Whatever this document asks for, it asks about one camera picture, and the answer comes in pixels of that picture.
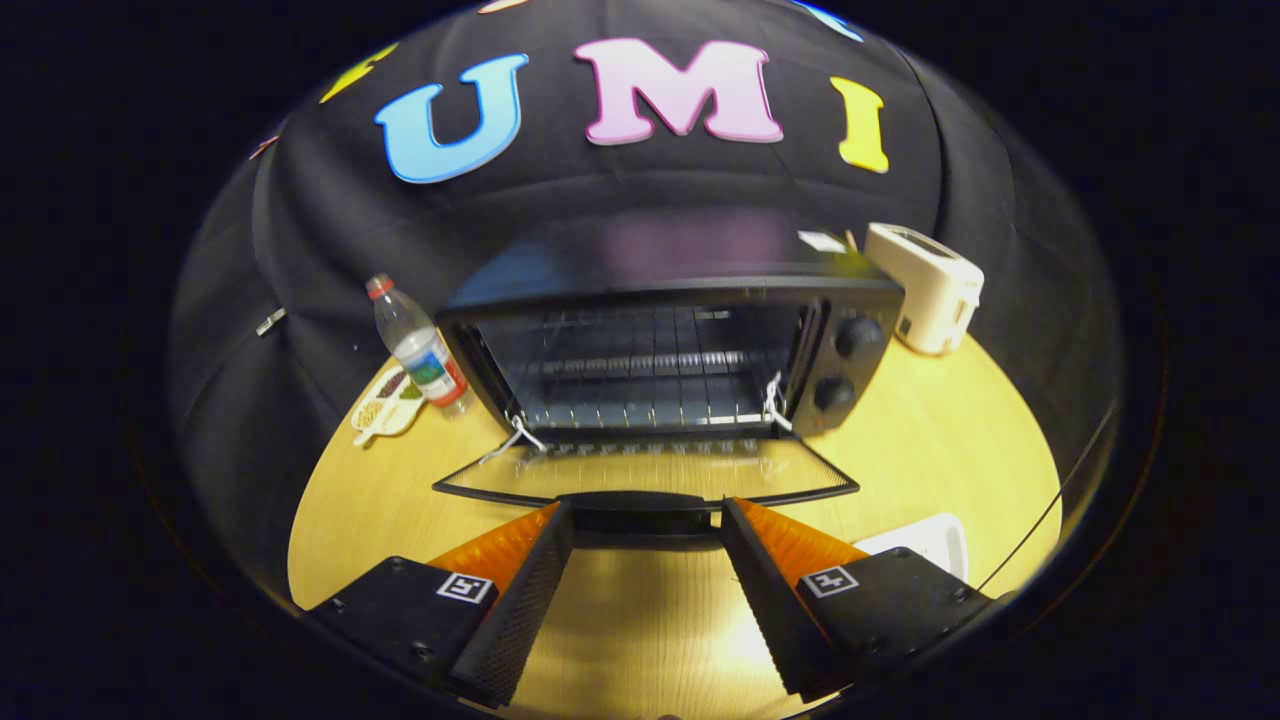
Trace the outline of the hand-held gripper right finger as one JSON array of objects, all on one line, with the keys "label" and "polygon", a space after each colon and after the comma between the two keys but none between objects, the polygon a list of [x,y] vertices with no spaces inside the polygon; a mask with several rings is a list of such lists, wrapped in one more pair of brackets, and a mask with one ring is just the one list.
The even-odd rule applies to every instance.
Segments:
[{"label": "hand-held gripper right finger", "polygon": [[719,537],[783,688],[806,702],[901,676],[992,603],[909,547],[868,553],[746,498],[723,502]]}]

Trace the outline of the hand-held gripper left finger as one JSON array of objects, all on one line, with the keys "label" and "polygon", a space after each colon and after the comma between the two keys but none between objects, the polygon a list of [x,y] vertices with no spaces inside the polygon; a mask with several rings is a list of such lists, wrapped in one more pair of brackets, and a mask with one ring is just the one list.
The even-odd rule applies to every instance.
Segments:
[{"label": "hand-held gripper left finger", "polygon": [[554,502],[428,562],[389,556],[307,611],[347,648],[416,685],[511,703],[572,553]]}]

